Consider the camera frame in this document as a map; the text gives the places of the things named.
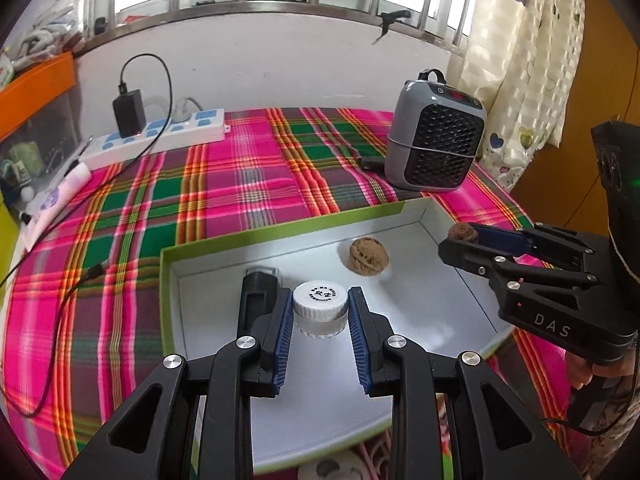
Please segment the right hand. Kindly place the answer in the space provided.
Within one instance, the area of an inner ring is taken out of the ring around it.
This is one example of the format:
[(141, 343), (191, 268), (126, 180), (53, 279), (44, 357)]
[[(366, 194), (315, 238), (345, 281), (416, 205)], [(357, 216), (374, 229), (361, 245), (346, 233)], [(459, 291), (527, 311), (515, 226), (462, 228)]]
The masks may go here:
[(589, 385), (593, 377), (617, 378), (634, 374), (634, 352), (629, 351), (623, 359), (608, 364), (592, 364), (580, 356), (573, 353), (565, 353), (566, 377), (570, 385), (579, 390), (583, 386)]

